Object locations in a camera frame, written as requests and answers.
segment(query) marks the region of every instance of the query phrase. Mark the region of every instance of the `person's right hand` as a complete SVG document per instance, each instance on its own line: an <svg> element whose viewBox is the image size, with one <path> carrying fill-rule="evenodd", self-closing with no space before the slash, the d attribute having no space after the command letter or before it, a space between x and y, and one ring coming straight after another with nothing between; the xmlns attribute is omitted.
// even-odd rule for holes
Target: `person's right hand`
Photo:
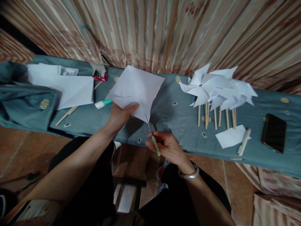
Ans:
<svg viewBox="0 0 301 226"><path fill-rule="evenodd" d="M182 173L192 174L195 171L189 158L185 155L183 150L180 148L174 135L171 133L164 133L159 131L154 131L153 135L156 138L159 151L168 161L176 164ZM153 141L146 141L145 145L152 151L156 151Z"/></svg>

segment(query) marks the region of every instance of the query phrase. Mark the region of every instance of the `smartphone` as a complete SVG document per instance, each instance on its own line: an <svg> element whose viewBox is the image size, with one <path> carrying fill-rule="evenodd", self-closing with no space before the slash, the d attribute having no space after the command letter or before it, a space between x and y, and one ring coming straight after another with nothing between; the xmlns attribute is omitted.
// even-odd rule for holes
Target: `smartphone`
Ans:
<svg viewBox="0 0 301 226"><path fill-rule="evenodd" d="M272 114L267 114L266 118L262 143L278 153L283 153L286 122Z"/></svg>

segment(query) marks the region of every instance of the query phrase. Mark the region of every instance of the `wooden stick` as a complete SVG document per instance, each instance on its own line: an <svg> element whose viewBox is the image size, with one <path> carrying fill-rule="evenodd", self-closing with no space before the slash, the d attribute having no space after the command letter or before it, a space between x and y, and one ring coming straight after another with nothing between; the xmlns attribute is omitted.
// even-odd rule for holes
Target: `wooden stick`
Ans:
<svg viewBox="0 0 301 226"><path fill-rule="evenodd" d="M208 123L209 123L209 110L210 110L210 103L208 102L208 108L207 108L207 126L208 126Z"/></svg>
<svg viewBox="0 0 301 226"><path fill-rule="evenodd" d="M229 130L229 115L228 115L228 108L226 109L226 122L227 122L227 130Z"/></svg>
<svg viewBox="0 0 301 226"><path fill-rule="evenodd" d="M234 108L234 121L235 121L235 129L236 129L236 126L237 126L237 124L236 124L236 108Z"/></svg>
<svg viewBox="0 0 301 226"><path fill-rule="evenodd" d="M100 81L100 83L98 83L95 87L94 87L94 90L97 89L97 87L99 87L99 85L102 83L102 81Z"/></svg>
<svg viewBox="0 0 301 226"><path fill-rule="evenodd" d="M76 106L76 107L73 107L72 109L71 109L71 111L69 112L69 114L68 115L71 115L76 109L78 108L78 106Z"/></svg>
<svg viewBox="0 0 301 226"><path fill-rule="evenodd" d="M205 103L205 129L207 129L207 103Z"/></svg>
<svg viewBox="0 0 301 226"><path fill-rule="evenodd" d="M232 115L232 126L233 126L233 129L236 129L235 128L235 120L234 120L234 108L231 110L231 115Z"/></svg>
<svg viewBox="0 0 301 226"><path fill-rule="evenodd" d="M222 105L219 106L219 127L220 127L221 120L222 120Z"/></svg>
<svg viewBox="0 0 301 226"><path fill-rule="evenodd" d="M215 127L215 130L217 130L216 109L215 108L213 110L213 113L214 113L214 127Z"/></svg>
<svg viewBox="0 0 301 226"><path fill-rule="evenodd" d="M200 118L201 118L201 106L198 106L198 127L200 127Z"/></svg>
<svg viewBox="0 0 301 226"><path fill-rule="evenodd" d="M58 126L69 115L73 108L71 108L55 125Z"/></svg>

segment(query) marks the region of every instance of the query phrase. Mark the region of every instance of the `silver bracelet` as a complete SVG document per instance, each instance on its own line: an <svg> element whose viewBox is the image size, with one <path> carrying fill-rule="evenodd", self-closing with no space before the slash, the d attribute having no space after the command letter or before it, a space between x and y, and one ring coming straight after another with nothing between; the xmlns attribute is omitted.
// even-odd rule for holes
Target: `silver bracelet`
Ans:
<svg viewBox="0 0 301 226"><path fill-rule="evenodd" d="M196 164L194 164L194 167L196 168L195 172L193 174L190 175L183 175L180 170L178 170L178 175L179 177L183 178L183 179L192 179L192 178L196 178L197 175L200 173L200 169L198 168L198 166Z"/></svg>

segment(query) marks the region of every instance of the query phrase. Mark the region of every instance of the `sleeve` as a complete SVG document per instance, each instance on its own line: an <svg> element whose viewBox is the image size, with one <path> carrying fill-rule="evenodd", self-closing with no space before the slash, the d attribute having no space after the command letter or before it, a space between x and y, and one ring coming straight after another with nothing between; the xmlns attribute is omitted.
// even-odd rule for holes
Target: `sleeve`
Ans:
<svg viewBox="0 0 301 226"><path fill-rule="evenodd" d="M19 203L4 218L4 225L52 225L60 211L59 203L38 199Z"/></svg>

